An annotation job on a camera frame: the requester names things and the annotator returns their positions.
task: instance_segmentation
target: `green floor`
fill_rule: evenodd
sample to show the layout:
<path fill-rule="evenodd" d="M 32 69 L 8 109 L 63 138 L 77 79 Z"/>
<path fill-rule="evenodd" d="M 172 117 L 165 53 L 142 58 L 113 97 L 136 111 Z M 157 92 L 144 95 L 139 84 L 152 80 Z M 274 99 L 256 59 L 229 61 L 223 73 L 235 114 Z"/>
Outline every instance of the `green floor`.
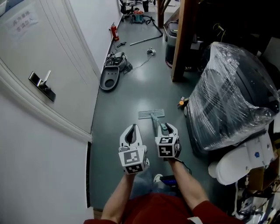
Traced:
<path fill-rule="evenodd" d="M 232 188 L 220 185 L 208 174 L 208 161 L 193 155 L 189 141 L 186 119 L 183 112 L 177 109 L 182 96 L 189 97 L 200 76 L 196 73 L 185 73 L 184 83 L 172 83 L 171 69 L 165 63 L 164 37 L 130 46 L 130 43 L 155 37 L 156 28 L 150 24 L 130 24 L 121 22 L 119 42 L 127 44 L 120 48 L 133 67 L 140 66 L 147 60 L 147 49 L 156 50 L 149 62 L 133 73 L 121 74 L 119 83 L 112 92 L 99 91 L 93 119 L 93 144 L 90 165 L 90 199 L 91 206 L 102 209 L 119 183 L 123 169 L 118 156 L 119 137 L 132 124 L 139 126 L 143 144 L 147 146 L 148 158 L 152 172 L 156 175 L 172 175 L 167 162 L 158 158 L 154 142 L 154 130 L 150 119 L 138 120 L 138 112 L 152 109 L 164 109 L 168 122 L 178 129 L 182 145 L 180 159 L 192 170 L 192 175 L 203 185 L 210 200 L 223 210 L 231 201 Z"/>

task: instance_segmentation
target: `plastic-wrapped object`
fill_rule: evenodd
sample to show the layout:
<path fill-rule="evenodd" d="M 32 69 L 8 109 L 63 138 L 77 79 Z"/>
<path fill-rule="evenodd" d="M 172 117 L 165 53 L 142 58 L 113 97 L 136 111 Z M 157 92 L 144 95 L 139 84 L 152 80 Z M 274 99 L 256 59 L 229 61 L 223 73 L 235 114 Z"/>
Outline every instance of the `plastic-wrapped object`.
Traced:
<path fill-rule="evenodd" d="M 187 111 L 190 137 L 200 151 L 211 151 L 238 144 L 263 130 L 279 111 L 279 96 L 254 55 L 214 42 Z"/>

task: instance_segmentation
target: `fire extinguisher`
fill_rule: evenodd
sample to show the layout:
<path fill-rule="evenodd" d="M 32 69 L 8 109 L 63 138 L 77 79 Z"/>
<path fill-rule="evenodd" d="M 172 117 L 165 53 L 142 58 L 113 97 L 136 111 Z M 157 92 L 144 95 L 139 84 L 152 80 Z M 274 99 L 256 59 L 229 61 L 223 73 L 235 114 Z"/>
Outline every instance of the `fire extinguisher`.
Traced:
<path fill-rule="evenodd" d="M 113 34 L 114 41 L 118 41 L 119 40 L 119 34 L 118 34 L 117 27 L 115 26 L 115 23 L 113 23 L 112 26 L 111 26 L 111 32 Z"/>

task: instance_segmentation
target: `red shirt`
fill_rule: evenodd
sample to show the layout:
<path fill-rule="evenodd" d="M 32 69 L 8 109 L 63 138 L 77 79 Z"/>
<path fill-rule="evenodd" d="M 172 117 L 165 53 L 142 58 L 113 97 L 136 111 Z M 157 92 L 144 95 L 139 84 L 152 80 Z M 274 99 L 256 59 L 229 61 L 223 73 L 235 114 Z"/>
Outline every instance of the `red shirt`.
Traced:
<path fill-rule="evenodd" d="M 123 224 L 187 224 L 190 217 L 199 217 L 203 224 L 243 224 L 229 217 L 209 201 L 191 212 L 186 203 L 175 196 L 150 193 L 130 200 L 123 214 Z M 114 224 L 109 220 L 86 220 L 84 224 Z"/>

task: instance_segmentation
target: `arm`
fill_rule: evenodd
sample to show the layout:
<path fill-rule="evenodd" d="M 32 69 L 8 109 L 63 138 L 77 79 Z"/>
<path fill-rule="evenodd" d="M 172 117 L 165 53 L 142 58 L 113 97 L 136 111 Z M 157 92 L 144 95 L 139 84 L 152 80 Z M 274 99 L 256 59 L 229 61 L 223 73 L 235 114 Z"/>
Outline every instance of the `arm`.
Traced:
<path fill-rule="evenodd" d="M 200 185 L 186 170 L 182 163 L 176 160 L 169 160 L 175 179 L 187 205 L 193 210 L 203 201 L 208 201 L 208 197 Z"/>
<path fill-rule="evenodd" d="M 105 204 L 101 219 L 111 220 L 115 223 L 120 223 L 126 203 L 130 198 L 130 193 L 135 175 L 124 175 Z"/>

